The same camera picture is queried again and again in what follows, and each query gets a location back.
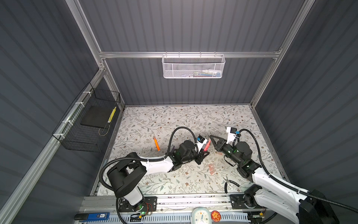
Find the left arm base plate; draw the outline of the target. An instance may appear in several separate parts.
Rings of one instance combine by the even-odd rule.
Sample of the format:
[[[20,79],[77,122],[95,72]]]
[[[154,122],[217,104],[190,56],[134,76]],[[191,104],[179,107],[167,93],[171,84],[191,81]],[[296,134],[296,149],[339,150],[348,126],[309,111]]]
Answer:
[[[153,212],[157,209],[157,197],[144,197],[135,205],[131,205],[128,200],[122,198],[119,202],[120,212]]]

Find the pink marker pen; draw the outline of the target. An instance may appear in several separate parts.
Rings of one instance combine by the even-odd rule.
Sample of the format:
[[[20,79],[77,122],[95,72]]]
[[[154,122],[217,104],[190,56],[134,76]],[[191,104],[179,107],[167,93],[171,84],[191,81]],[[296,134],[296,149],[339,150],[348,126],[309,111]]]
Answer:
[[[207,144],[206,144],[206,146],[205,146],[205,148],[204,148],[204,152],[208,151],[208,148],[209,148],[210,144],[211,144],[211,140],[209,139]]]

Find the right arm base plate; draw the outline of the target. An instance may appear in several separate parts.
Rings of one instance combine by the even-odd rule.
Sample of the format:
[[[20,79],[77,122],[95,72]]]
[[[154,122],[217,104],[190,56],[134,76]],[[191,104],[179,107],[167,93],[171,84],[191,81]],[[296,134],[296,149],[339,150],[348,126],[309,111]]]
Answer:
[[[244,194],[229,194],[230,203],[232,209],[260,209],[265,210],[266,208],[258,205],[255,201],[249,202],[245,199]]]

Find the orange marker pen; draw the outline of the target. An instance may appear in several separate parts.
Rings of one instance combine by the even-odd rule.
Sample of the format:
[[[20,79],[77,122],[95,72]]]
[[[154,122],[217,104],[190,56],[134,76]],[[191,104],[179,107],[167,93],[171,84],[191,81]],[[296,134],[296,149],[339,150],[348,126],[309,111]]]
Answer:
[[[160,146],[159,146],[159,144],[158,144],[158,140],[156,139],[156,137],[155,137],[155,136],[153,136],[153,140],[154,140],[154,143],[155,143],[156,149],[157,149],[158,151],[160,151]]]

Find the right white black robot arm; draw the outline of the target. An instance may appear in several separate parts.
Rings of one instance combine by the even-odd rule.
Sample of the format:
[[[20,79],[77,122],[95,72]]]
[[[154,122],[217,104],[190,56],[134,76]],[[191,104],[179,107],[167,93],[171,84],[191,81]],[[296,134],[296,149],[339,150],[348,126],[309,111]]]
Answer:
[[[325,196],[294,186],[265,171],[264,166],[252,160],[252,150],[246,142],[235,146],[221,137],[211,135],[210,140],[218,152],[237,165],[238,173],[252,182],[244,192],[248,207],[268,208],[295,224],[338,224],[339,220]]]

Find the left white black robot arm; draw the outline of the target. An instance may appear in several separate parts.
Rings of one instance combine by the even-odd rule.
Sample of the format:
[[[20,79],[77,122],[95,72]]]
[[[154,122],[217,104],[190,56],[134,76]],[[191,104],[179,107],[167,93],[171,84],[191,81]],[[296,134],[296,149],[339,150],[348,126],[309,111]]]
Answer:
[[[130,153],[123,160],[114,162],[114,166],[107,171],[110,189],[116,198],[125,199],[134,211],[139,211],[145,204],[145,197],[138,187],[143,177],[173,172],[192,161],[200,165],[209,155],[209,152],[203,149],[207,145],[208,140],[199,136],[195,143],[186,140],[179,148],[172,148],[168,157],[149,159],[140,157],[137,153]]]

